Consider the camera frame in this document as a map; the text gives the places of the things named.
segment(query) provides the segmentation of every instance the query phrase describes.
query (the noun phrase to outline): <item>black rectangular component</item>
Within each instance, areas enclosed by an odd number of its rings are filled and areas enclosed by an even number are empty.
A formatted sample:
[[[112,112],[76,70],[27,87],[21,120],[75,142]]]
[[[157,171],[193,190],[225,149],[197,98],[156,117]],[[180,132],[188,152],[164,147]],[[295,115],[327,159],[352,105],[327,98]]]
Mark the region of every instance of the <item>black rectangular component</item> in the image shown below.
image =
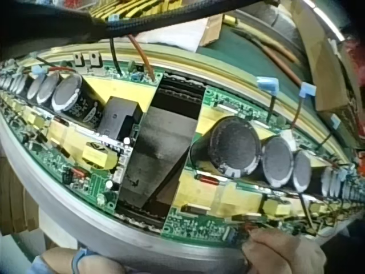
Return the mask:
[[[141,121],[142,114],[138,102],[110,97],[98,132],[114,140],[123,140],[131,134],[133,124]]]

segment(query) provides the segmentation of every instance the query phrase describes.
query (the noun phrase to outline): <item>red component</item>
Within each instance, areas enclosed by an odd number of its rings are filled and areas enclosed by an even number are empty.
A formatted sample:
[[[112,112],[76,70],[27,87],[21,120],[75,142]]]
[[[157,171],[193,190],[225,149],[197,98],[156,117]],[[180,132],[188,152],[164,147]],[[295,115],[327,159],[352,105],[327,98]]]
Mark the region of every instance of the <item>red component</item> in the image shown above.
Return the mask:
[[[214,186],[219,186],[219,180],[216,178],[201,175],[201,174],[198,174],[195,178],[203,183],[212,184]]]
[[[85,178],[87,174],[85,170],[77,167],[71,167],[71,171],[77,178]]]

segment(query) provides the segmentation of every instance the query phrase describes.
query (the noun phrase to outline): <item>hand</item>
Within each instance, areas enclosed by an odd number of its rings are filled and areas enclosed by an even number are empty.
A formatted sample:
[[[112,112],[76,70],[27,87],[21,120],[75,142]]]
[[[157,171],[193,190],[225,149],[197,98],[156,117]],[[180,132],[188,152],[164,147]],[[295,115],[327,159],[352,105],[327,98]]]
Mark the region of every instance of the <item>hand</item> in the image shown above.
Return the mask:
[[[249,273],[323,274],[326,256],[313,241],[278,229],[255,229],[242,250],[252,263]]]

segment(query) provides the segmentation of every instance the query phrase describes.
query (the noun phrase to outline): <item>silver metal edge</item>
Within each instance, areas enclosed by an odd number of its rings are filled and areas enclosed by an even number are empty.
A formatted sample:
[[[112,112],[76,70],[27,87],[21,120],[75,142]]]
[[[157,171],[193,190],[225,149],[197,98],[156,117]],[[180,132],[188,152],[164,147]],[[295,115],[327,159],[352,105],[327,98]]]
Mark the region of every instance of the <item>silver metal edge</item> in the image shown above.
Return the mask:
[[[73,237],[101,255],[141,271],[158,273],[235,273],[244,267],[239,250],[163,239],[92,209],[35,163],[2,115],[0,132],[12,168],[40,208]]]

